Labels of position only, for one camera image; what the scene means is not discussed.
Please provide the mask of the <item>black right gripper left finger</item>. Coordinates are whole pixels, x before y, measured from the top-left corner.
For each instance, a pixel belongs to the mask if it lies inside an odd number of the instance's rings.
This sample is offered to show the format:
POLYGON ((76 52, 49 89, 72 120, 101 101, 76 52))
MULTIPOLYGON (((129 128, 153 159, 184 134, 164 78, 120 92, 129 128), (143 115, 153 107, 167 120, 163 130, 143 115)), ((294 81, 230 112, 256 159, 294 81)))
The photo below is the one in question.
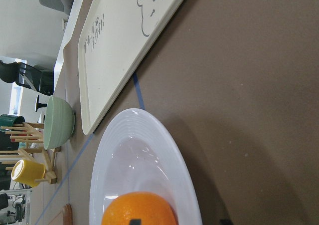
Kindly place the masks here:
POLYGON ((141 219, 131 219, 130 225, 141 225, 141 219))

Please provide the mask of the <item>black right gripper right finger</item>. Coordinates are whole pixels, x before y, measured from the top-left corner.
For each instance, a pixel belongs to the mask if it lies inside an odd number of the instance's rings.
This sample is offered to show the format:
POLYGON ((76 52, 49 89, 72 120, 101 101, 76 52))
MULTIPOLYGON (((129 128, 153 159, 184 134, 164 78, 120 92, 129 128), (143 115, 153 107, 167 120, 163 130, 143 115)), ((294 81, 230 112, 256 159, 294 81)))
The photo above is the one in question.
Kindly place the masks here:
POLYGON ((220 225, 231 225, 231 220, 228 219, 220 219, 219 220, 220 225))

